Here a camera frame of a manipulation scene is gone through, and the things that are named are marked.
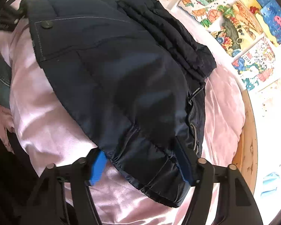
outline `fish drawing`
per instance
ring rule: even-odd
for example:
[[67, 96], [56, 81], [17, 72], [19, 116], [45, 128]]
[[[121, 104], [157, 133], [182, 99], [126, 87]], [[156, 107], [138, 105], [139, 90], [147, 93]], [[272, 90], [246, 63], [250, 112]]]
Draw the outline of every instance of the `fish drawing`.
[[277, 24], [279, 24], [280, 25], [280, 27], [281, 27], [281, 17], [280, 16], [275, 16], [274, 17], [274, 21], [276, 21], [277, 22]]

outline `dark navy puffer jacket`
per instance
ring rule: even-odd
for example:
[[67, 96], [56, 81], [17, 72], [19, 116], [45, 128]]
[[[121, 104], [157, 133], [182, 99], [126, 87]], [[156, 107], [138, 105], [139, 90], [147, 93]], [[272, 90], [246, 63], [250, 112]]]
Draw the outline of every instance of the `dark navy puffer jacket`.
[[56, 96], [120, 173], [178, 207], [198, 178], [208, 48], [156, 0], [23, 0]]

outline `stitching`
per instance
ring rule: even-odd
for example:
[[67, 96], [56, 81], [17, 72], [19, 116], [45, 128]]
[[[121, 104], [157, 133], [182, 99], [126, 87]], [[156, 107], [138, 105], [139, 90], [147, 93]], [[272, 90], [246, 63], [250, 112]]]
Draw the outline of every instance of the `stitching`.
[[41, 45], [41, 39], [40, 39], [40, 36], [39, 36], [39, 32], [38, 32], [38, 30], [37, 30], [37, 25], [36, 25], [36, 23], [34, 23], [34, 26], [35, 26], [35, 30], [36, 30], [36, 32], [37, 32], [37, 38], [38, 38], [38, 40], [39, 40], [41, 55], [42, 55], [42, 57], [44, 57], [44, 56], [43, 56], [42, 45]]
[[[146, 33], [147, 33], [147, 31], [145, 31], [145, 30], [138, 31], [138, 33], [141, 33], [141, 32], [146, 32]], [[131, 39], [133, 39], [133, 37], [128, 37], [127, 35], [115, 36], [115, 37], [111, 37], [111, 38], [101, 39], [101, 40], [99, 40], [99, 41], [93, 43], [93, 45], [88, 46], [88, 47], [85, 47], [85, 48], [82, 48], [82, 49], [81, 49], [81, 48], [78, 49], [78, 48], [77, 48], [77, 45], [74, 45], [74, 46], [71, 45], [71, 46], [67, 46], [67, 47], [65, 47], [65, 48], [63, 48], [63, 49], [60, 49], [60, 50], [57, 51], [57, 52], [53, 52], [53, 53], [47, 55], [47, 56], [46, 56], [46, 59], [47, 59], [47, 60], [48, 60], [48, 58], [49, 58], [49, 59], [54, 59], [54, 58], [60, 56], [62, 53], [64, 53], [64, 51], [66, 51], [66, 52], [71, 52], [71, 51], [75, 51], [75, 50], [85, 51], [85, 50], [93, 49], [93, 48], [96, 48], [96, 47], [100, 46], [102, 43], [105, 43], [105, 42], [108, 41], [108, 40], [117, 40], [117, 39], [119, 39], [119, 38], [131, 38]]]
[[5, 80], [4, 78], [0, 77], [0, 81], [5, 84], [6, 86], [10, 87], [10, 82], [8, 80]]
[[[110, 20], [116, 20], [116, 21], [121, 21], [121, 22], [125, 22], [125, 23], [130, 23], [130, 22], [125, 21], [125, 20], [111, 19], [111, 18], [104, 18], [104, 17], [93, 17], [93, 16], [87, 16], [87, 17], [75, 17], [75, 18], [66, 18], [66, 19], [82, 19], [82, 18], [110, 19]], [[56, 20], [66, 20], [66, 19], [50, 19], [50, 21], [56, 21]]]

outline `screw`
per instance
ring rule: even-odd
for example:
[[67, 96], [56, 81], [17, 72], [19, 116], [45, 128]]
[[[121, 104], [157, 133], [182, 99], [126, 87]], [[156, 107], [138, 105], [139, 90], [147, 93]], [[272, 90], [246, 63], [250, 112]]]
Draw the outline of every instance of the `screw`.
[[234, 164], [230, 164], [228, 167], [229, 167], [231, 170], [236, 170], [236, 169], [237, 169], [237, 167], [236, 167]]
[[200, 164], [206, 164], [207, 161], [206, 161], [205, 158], [199, 158], [199, 159], [198, 159], [198, 163], [200, 163]]
[[55, 164], [54, 164], [54, 163], [50, 163], [50, 164], [48, 164], [48, 165], [46, 166], [46, 168], [48, 168], [48, 169], [52, 169], [52, 168], [54, 168], [54, 166], [55, 166]]

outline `pink blanket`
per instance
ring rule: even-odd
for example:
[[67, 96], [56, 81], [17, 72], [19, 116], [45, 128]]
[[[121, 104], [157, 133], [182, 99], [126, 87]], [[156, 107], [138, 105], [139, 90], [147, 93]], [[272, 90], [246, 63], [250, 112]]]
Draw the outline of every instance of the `pink blanket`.
[[[14, 129], [40, 175], [49, 163], [71, 164], [96, 145], [55, 96], [36, 62], [27, 24], [28, 20], [22, 19], [13, 33], [0, 32], [0, 53], [12, 67], [10, 107]], [[239, 87], [232, 73], [219, 62], [206, 80], [205, 102], [202, 157], [227, 166], [236, 152], [245, 115]], [[180, 208], [166, 207], [135, 189], [109, 162], [101, 180], [90, 190], [103, 224], [180, 224], [193, 194], [191, 189]], [[66, 194], [67, 201], [72, 202], [69, 185]], [[214, 219], [217, 195], [215, 185], [207, 224]]]

